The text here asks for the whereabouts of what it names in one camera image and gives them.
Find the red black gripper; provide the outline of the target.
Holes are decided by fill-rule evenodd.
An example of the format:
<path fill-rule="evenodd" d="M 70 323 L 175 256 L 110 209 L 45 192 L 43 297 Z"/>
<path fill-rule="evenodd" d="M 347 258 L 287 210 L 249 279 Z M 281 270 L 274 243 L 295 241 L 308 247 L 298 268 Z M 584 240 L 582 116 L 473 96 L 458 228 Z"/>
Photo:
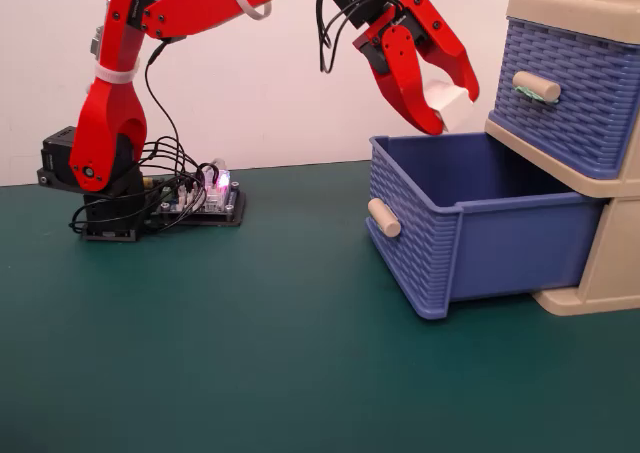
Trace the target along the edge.
<path fill-rule="evenodd" d="M 467 51 L 430 0 L 358 3 L 354 25 L 368 25 L 353 45 L 378 74 L 388 103 L 414 128 L 428 135 L 443 133 L 443 121 L 425 100 L 418 55 L 443 70 L 475 102 L 479 83 Z"/>

